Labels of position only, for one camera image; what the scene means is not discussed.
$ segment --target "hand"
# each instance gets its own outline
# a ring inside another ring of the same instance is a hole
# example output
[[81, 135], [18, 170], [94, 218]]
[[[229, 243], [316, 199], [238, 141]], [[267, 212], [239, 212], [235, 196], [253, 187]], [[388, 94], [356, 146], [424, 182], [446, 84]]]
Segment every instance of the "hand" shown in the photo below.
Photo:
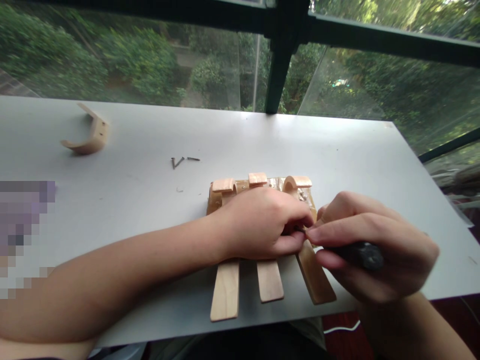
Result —
[[361, 302], [384, 304], [416, 293], [439, 256], [439, 247], [428, 235], [364, 195], [340, 192], [317, 218], [307, 230], [312, 244], [339, 247], [367, 241], [380, 248], [384, 265], [379, 271], [353, 266], [332, 251], [316, 254], [317, 261]]
[[215, 223], [228, 234], [229, 258], [256, 260], [298, 253], [305, 234], [296, 231], [281, 236], [284, 228], [314, 223], [306, 203], [268, 187], [243, 191], [210, 216], [217, 217]]

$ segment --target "right hand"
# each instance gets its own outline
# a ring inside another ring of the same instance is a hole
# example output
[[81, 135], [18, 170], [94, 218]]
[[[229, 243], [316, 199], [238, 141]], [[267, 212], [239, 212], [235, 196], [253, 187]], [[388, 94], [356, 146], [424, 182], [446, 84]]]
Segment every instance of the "right hand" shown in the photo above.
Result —
[[396, 211], [379, 201], [342, 191], [318, 211], [307, 230], [312, 244], [339, 247], [358, 241], [377, 245], [383, 268], [368, 271], [351, 265], [332, 251], [319, 250], [317, 261], [359, 301], [385, 304], [421, 289], [439, 256], [439, 247]]

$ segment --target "pixelated area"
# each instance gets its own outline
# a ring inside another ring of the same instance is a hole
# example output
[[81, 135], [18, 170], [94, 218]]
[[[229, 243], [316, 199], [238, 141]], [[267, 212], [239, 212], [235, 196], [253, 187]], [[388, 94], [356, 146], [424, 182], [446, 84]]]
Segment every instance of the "pixelated area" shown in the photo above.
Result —
[[[16, 257], [24, 254], [24, 246], [32, 244], [40, 215], [47, 214], [48, 204], [55, 202], [55, 190], [54, 181], [0, 181], [0, 278], [8, 276]], [[47, 269], [40, 269], [40, 277], [47, 274]], [[16, 285], [29, 288], [31, 279], [17, 278]], [[8, 297], [15, 298], [10, 290]]]

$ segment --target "white cable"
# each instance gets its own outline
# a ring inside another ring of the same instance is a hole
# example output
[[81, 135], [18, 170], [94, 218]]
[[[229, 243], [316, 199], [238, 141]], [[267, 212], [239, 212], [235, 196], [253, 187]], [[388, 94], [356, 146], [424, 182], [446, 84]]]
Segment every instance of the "white cable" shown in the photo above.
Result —
[[360, 325], [360, 320], [358, 320], [355, 324], [354, 327], [342, 327], [342, 326], [339, 326], [339, 327], [333, 327], [331, 329], [328, 329], [328, 330], [325, 330], [323, 333], [324, 334], [330, 334], [330, 333], [333, 333], [334, 331], [338, 331], [338, 330], [345, 330], [345, 331], [355, 331], [357, 330], [357, 328], [359, 327]]
[[469, 304], [468, 304], [468, 303], [465, 301], [465, 299], [464, 299], [463, 297], [461, 297], [461, 296], [460, 296], [460, 300], [462, 300], [463, 303], [465, 304], [465, 306], [468, 308], [468, 310], [470, 310], [470, 312], [471, 312], [473, 318], [475, 319], [476, 323], [477, 323], [478, 325], [480, 325], [480, 321], [479, 321], [477, 315], [475, 315], [474, 311], [473, 311], [472, 308], [469, 306]]

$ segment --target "screw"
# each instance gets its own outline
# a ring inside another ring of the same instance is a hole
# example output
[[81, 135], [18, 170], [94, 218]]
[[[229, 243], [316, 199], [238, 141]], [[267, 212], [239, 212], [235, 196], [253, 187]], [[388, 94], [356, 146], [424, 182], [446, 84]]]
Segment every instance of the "screw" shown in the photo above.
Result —
[[185, 158], [182, 156], [181, 159], [180, 159], [180, 161], [176, 163], [175, 167], [178, 168], [179, 165], [180, 165], [180, 163], [181, 163], [183, 160], [185, 160]]

